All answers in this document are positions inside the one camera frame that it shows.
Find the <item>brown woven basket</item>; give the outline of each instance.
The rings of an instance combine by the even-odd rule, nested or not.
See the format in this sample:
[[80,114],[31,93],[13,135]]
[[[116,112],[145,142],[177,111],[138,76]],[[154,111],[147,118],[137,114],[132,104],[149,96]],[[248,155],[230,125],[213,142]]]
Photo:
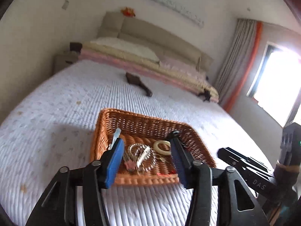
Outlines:
[[[135,114],[118,109],[103,109],[98,116],[91,145],[90,161],[99,159],[112,142],[116,128],[121,129],[125,149],[134,143],[153,146],[157,140],[164,140],[173,130],[179,130],[180,138],[188,146],[195,159],[204,161],[210,167],[216,164],[197,132],[186,123]],[[171,156],[164,156],[166,162],[157,159],[156,166],[145,175],[129,173],[123,161],[115,178],[117,185],[153,185],[179,182]]]

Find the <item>red and orange plush toy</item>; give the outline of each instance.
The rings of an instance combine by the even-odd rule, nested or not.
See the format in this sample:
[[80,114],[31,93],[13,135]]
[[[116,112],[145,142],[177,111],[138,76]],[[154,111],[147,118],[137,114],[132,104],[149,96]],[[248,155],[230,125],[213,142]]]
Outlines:
[[130,8],[130,7],[126,7],[124,9],[122,9],[121,12],[124,16],[127,16],[127,17],[135,17],[136,16],[134,9]]

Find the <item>white pillow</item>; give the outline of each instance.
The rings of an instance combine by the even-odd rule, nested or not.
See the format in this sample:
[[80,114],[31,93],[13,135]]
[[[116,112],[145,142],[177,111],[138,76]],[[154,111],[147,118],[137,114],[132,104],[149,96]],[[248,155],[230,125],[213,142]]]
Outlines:
[[160,59],[157,57],[157,55],[148,47],[134,44],[119,38],[113,38],[113,37],[100,37],[96,40],[92,40],[92,43],[96,43],[98,45],[104,45],[108,47],[113,47],[115,49],[132,53],[137,56],[140,56],[142,58],[150,59],[155,62],[159,62]]

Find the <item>nightstand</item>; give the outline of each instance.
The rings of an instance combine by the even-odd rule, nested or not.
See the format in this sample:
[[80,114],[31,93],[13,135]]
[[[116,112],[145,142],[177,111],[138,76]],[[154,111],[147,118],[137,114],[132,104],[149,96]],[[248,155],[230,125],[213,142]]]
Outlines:
[[79,53],[75,51],[64,51],[55,56],[53,74],[69,67],[78,60]]

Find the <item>headboard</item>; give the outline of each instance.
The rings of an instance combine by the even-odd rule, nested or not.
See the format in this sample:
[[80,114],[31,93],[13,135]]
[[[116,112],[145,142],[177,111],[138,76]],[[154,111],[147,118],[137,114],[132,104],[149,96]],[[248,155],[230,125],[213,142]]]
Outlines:
[[125,17],[122,13],[107,12],[97,37],[117,37],[146,46],[157,55],[166,55],[196,69],[209,70],[212,58],[172,33],[146,21]]

